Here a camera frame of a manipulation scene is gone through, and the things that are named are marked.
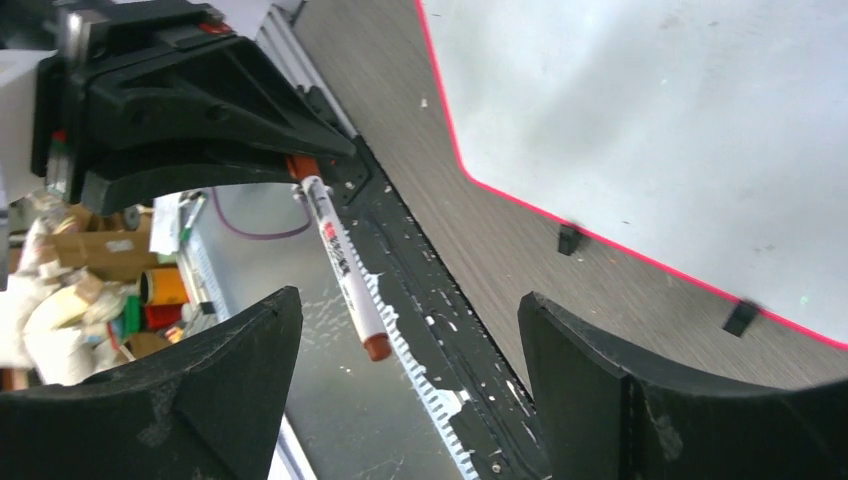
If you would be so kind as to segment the brown marker cap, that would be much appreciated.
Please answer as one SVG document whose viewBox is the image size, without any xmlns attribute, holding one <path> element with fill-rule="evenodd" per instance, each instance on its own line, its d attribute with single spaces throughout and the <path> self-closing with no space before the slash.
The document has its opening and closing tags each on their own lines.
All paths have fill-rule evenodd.
<svg viewBox="0 0 848 480">
<path fill-rule="evenodd" d="M 319 163 L 313 157 L 288 155 L 286 164 L 290 175 L 297 182 L 302 182 L 310 176 L 322 177 Z"/>
</svg>

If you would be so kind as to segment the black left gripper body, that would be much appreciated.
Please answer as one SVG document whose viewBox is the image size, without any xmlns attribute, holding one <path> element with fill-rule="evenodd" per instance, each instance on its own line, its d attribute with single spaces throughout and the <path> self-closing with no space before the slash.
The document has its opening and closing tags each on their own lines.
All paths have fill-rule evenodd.
<svg viewBox="0 0 848 480">
<path fill-rule="evenodd" d="M 224 14 L 190 1 L 56 1 L 56 53 L 38 65 L 31 167 L 61 199 L 80 196 L 101 156 L 87 132 L 88 91 L 107 73 L 226 38 Z"/>
</svg>

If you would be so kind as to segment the white whiteboard marker pen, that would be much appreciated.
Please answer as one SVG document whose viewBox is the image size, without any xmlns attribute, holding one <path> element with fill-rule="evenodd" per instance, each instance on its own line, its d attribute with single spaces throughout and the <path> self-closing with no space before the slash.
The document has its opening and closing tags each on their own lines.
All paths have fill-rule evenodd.
<svg viewBox="0 0 848 480">
<path fill-rule="evenodd" d="M 345 234 L 327 187 L 317 175 L 306 176 L 300 185 L 359 341 L 372 362 L 383 361 L 392 354 L 388 333 L 357 266 L 352 244 Z"/>
</svg>

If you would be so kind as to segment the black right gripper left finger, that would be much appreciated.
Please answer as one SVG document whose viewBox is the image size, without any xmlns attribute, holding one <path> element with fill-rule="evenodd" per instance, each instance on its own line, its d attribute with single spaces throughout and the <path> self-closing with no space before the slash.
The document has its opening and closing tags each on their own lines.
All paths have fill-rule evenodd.
<svg viewBox="0 0 848 480">
<path fill-rule="evenodd" d="M 1 396 L 5 479 L 264 479 L 299 349 L 284 287 L 214 327 L 74 386 Z"/>
</svg>

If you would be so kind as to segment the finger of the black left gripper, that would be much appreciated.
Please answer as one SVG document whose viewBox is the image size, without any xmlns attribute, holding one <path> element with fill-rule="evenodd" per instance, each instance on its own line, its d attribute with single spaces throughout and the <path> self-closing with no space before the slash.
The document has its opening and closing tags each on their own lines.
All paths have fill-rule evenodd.
<svg viewBox="0 0 848 480">
<path fill-rule="evenodd" d="M 243 37 L 86 69 L 82 130 L 110 149 L 166 141 L 235 142 L 312 157 L 354 147 Z"/>
<path fill-rule="evenodd" d="M 180 191 L 293 181 L 280 159 L 254 162 L 204 155 L 162 158 L 111 155 L 85 173 L 79 202 L 94 213 L 109 215 L 144 200 Z"/>
</svg>

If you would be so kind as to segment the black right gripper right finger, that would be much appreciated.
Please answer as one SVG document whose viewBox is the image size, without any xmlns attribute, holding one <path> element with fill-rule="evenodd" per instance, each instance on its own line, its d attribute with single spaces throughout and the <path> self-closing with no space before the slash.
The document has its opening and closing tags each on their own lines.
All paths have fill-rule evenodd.
<svg viewBox="0 0 848 480">
<path fill-rule="evenodd" d="M 784 390 L 662 357 L 547 297 L 518 309 L 557 479 L 843 479 L 847 384 Z"/>
</svg>

